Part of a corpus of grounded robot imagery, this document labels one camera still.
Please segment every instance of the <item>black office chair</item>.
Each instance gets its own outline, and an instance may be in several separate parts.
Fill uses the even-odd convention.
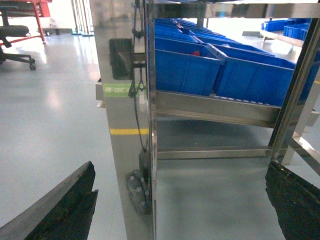
[[[17,9],[16,6],[0,6],[0,12],[2,16],[3,26],[0,26],[0,40],[6,48],[10,48],[12,45],[6,39],[6,37],[26,37],[29,33],[29,29],[22,25],[9,25],[8,11]],[[30,55],[24,54],[10,54],[4,53],[0,47],[0,64],[6,60],[18,61],[29,64],[31,70],[36,70],[35,60]]]

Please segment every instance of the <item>caster wheel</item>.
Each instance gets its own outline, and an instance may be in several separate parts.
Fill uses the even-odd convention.
[[[30,64],[30,70],[31,71],[33,71],[33,70],[36,70],[37,68],[36,68],[36,65],[34,65],[33,63],[32,64]]]

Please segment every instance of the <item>metal shelf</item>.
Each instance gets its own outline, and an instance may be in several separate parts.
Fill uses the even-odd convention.
[[[280,109],[278,106],[224,97],[156,92],[157,115],[273,128]],[[297,107],[297,115],[300,111],[301,109]],[[319,112],[312,111],[307,125],[313,126],[319,115]],[[298,117],[294,117],[291,124],[295,124],[297,121]]]
[[[318,3],[177,3],[154,1],[155,18],[320,18]]]
[[[297,47],[302,47],[302,45],[304,44],[304,41],[300,40],[300,39],[295,39],[292,37],[288,37],[288,36],[284,36],[283,35],[284,31],[264,31],[261,30],[260,34],[264,37],[263,42],[266,39],[275,39],[275,40],[279,40],[282,42],[285,42],[287,44],[291,44]]]

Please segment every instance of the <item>stainless steel panel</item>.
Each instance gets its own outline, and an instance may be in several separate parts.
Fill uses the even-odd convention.
[[[212,147],[212,148],[171,148],[158,149],[158,159],[223,159],[266,157],[271,152],[267,146],[257,147]]]
[[[104,88],[102,86],[101,79],[99,79],[99,81],[97,81],[95,83],[95,99],[99,100],[99,101],[104,101],[105,100]]]
[[[277,106],[164,91],[156,92],[156,106],[158,115],[268,128],[275,126],[280,112],[280,107]],[[313,111],[308,126],[313,126],[318,116],[319,113]],[[298,117],[295,114],[292,124],[297,123]]]
[[[154,0],[148,1],[148,6],[145,6],[147,13],[147,24],[149,27],[149,37],[146,38],[147,46],[150,51],[147,51],[148,66],[148,100],[149,100],[149,128],[151,139],[151,175],[152,175],[152,212],[153,212],[153,232],[154,238],[157,236],[157,159],[158,159],[158,141],[157,141],[157,119],[156,119],[156,47],[155,47],[155,4]]]
[[[116,52],[116,47],[110,45],[110,40],[133,38],[132,29],[136,21],[137,31],[140,31],[141,23],[140,15],[135,20],[135,9],[130,2],[115,0],[90,0],[92,9],[92,17],[95,31],[96,49],[100,68],[100,76],[104,87],[104,102],[108,125],[110,130],[110,138],[112,144],[112,152],[117,175],[120,199],[126,235],[128,240],[153,240],[154,239],[154,219],[153,214],[139,214],[129,198],[127,189],[126,175],[132,171],[139,169],[139,153],[143,147],[150,143],[149,140],[149,111],[147,101],[145,101],[145,92],[138,91],[135,101],[128,96],[129,89],[133,81],[137,86],[140,82],[140,70],[136,68],[131,70],[132,61],[142,60],[139,58],[130,58],[130,51]],[[136,39],[134,52],[146,54],[144,38]],[[120,48],[128,47],[128,44],[119,43]],[[113,73],[111,67],[111,57],[122,58],[125,62],[125,69],[117,72],[128,77],[117,77]],[[142,69],[142,81],[146,86],[146,69]],[[137,126],[137,121],[141,130],[141,140]]]
[[[320,18],[318,3],[156,3],[156,18]]]

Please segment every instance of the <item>blue storage bin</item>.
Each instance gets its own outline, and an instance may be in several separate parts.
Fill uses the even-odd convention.
[[[265,21],[261,24],[261,29],[268,32],[283,31],[285,26],[293,24],[292,20]]]
[[[293,39],[301,39],[302,29],[308,29],[308,28],[309,28],[308,23],[285,26],[283,35]]]
[[[301,40],[305,40],[307,37],[308,29],[301,29]]]
[[[213,39],[219,39],[219,40],[227,40],[227,41],[230,41],[230,42],[233,42],[233,43],[239,43],[239,42],[237,42],[235,40],[232,40],[232,39],[227,38],[225,36],[217,35],[217,34],[214,34],[214,33],[208,34],[208,33],[198,32],[196,30],[193,30],[193,31],[189,30],[188,34],[191,35],[191,36],[196,36],[196,37],[213,38]]]
[[[281,106],[294,72],[293,62],[256,52],[213,46],[225,60],[214,85],[221,97]]]
[[[201,56],[191,55],[195,51]],[[221,64],[206,45],[155,38],[158,90],[209,96]]]
[[[203,42],[203,43],[207,43],[207,44],[212,44],[212,45],[220,45],[220,46],[225,46],[228,45],[230,48],[236,48],[236,49],[240,49],[240,50],[244,50],[244,51],[249,51],[249,52],[257,52],[257,53],[261,53],[261,54],[267,54],[267,55],[271,55],[274,56],[273,54],[264,51],[262,49],[256,48],[254,46],[250,46],[250,45],[245,45],[245,44],[241,44],[241,43],[235,43],[232,41],[227,41],[227,40],[219,40],[219,39],[213,39],[213,38],[206,38],[206,37],[194,37],[196,40],[198,40],[198,42]]]
[[[158,24],[158,23],[154,24],[154,30],[161,30],[161,31],[166,31],[171,33],[180,33],[180,34],[182,33],[182,31],[176,26],[168,26],[168,25]]]
[[[169,26],[176,26],[178,24],[177,21],[173,20],[172,18],[156,18],[154,20],[155,24],[164,24]]]
[[[198,43],[198,41],[189,35],[185,35],[182,33],[171,32],[171,31],[163,31],[163,30],[154,30],[154,34],[156,37],[164,38],[164,39],[172,39],[182,42],[190,42],[190,43]]]

